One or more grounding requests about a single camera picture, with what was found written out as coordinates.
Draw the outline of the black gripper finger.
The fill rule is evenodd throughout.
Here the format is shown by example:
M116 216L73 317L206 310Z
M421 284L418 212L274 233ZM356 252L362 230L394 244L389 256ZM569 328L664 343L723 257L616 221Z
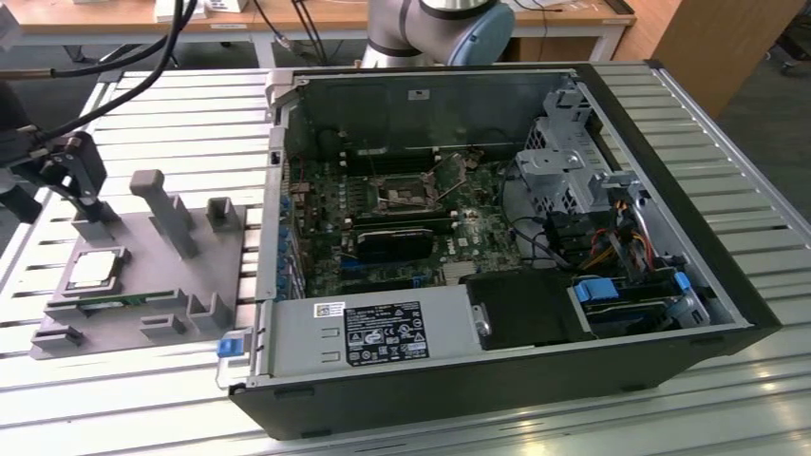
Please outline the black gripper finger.
M70 176L70 192L85 206L98 203L105 181L105 166L94 140L86 132L74 132L64 146L64 162Z
M82 203L82 188L68 161L46 159L34 165L34 170L42 185L68 200L78 214L84 214L86 206Z

